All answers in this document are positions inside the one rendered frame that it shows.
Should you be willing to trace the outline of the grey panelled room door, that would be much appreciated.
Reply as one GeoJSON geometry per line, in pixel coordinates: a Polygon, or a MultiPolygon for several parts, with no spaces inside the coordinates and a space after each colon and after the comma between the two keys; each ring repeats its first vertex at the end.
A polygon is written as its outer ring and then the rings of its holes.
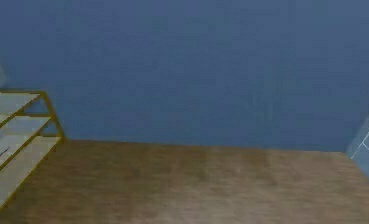
{"type": "Polygon", "coordinates": [[[369,115],[347,148],[346,154],[369,179],[369,115]]]}

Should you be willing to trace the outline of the brass frame pale shelf unit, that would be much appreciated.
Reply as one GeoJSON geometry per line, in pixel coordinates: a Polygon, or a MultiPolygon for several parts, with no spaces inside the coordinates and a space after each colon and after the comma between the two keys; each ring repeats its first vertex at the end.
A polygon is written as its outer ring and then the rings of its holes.
{"type": "Polygon", "coordinates": [[[46,92],[0,90],[0,210],[65,140],[46,92]]]}

